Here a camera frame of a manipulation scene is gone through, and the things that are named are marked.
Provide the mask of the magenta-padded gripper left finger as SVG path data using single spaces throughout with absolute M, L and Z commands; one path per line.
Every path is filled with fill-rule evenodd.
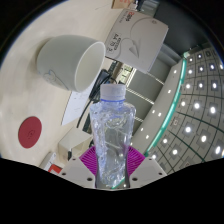
M 59 173 L 59 176 L 84 188 L 95 188 L 98 162 L 95 147 L 92 146 L 80 157 L 73 156 Z

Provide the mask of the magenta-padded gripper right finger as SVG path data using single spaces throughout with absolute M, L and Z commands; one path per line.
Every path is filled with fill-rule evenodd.
M 166 176 L 155 159 L 145 157 L 133 147 L 129 147 L 126 170 L 131 188 L 143 187 Z

